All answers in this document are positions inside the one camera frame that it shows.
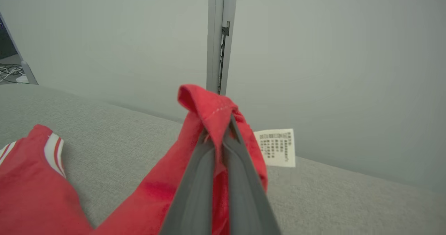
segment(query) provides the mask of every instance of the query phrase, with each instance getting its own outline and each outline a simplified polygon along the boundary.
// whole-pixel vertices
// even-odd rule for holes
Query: white tag
[[[254,132],[266,165],[296,167],[293,129]]]

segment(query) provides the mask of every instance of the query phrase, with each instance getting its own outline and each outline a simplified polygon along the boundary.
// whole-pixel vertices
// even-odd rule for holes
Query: red garment
[[[63,140],[36,125],[0,150],[0,234],[88,234],[92,228],[65,179]]]
[[[36,125],[26,138],[6,145],[0,150],[0,234],[158,234],[203,127],[216,146],[212,234],[229,234],[228,172],[221,161],[221,144],[231,113],[266,190],[263,156],[252,130],[229,98],[184,85],[178,101],[189,110],[178,141],[94,231],[77,193],[65,179],[59,136]]]
[[[266,165],[254,134],[228,97],[196,85],[183,85],[178,102],[189,110],[178,141],[128,197],[93,233],[104,235],[158,234],[183,173],[205,127],[216,147],[212,203],[212,235],[229,234],[228,171],[221,161],[223,134],[234,114],[254,167],[266,190]]]

